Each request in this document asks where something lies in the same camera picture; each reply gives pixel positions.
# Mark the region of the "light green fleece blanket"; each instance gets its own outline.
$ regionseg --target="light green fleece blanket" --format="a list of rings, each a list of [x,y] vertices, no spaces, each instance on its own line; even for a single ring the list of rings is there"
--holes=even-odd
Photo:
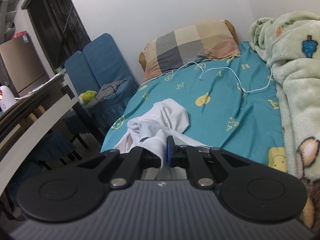
[[[250,45],[277,82],[288,172],[304,183],[305,224],[320,229],[320,17],[293,12],[262,18],[250,28]]]

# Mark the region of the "green toy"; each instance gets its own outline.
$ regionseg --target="green toy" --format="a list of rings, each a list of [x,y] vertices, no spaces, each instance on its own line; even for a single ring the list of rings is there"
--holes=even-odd
[[[79,95],[79,100],[80,103],[84,103],[87,104],[89,103],[92,99],[94,99],[94,97],[97,95],[97,92],[94,90],[88,90],[85,93],[82,93],[81,95]]]

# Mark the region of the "refrigerator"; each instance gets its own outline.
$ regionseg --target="refrigerator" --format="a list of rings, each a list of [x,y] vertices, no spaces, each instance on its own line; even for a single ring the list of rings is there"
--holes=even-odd
[[[49,77],[28,34],[0,45],[0,82],[22,97]]]

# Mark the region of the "white humidifier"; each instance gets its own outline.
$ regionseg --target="white humidifier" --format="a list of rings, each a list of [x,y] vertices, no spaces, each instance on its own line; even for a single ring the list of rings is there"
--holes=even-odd
[[[17,100],[14,98],[13,93],[7,86],[0,87],[0,108],[3,112],[7,111],[13,106]]]

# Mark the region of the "pillow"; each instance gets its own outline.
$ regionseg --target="pillow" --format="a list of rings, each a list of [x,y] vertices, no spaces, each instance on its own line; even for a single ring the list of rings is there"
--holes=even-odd
[[[233,25],[229,21],[197,23],[168,33],[150,43],[139,56],[145,71],[142,82],[206,58],[225,59],[239,56]]]

